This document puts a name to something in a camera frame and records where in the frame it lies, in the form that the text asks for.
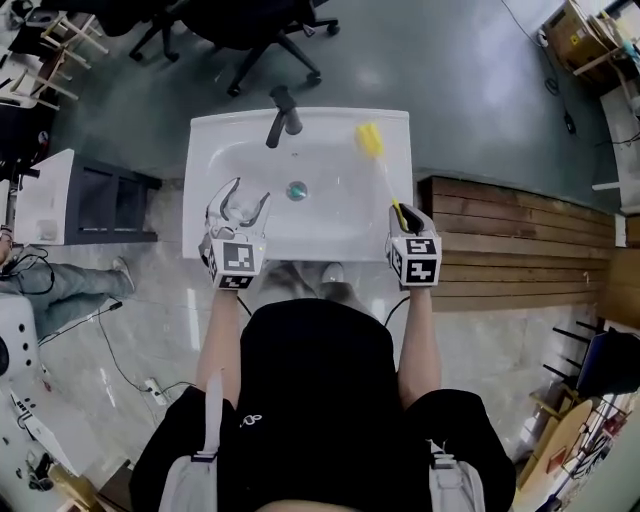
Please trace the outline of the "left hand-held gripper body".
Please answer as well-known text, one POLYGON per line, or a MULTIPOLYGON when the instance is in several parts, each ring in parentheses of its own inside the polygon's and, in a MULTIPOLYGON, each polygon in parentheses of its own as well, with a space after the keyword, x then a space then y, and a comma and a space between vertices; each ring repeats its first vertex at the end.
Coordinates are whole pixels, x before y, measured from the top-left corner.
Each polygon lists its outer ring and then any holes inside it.
POLYGON ((244 290, 260 274, 265 253, 264 226, 205 225, 199 244, 200 259, 213 287, 244 290))

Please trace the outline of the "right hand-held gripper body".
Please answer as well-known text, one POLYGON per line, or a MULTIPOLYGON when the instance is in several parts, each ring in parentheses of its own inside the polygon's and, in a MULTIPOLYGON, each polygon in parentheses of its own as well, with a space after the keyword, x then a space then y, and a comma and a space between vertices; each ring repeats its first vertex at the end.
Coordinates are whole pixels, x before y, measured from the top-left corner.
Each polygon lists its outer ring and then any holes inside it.
POLYGON ((428 232, 424 236, 390 237, 386 250, 389 266, 402 288, 438 285, 442 263, 439 236, 428 232))

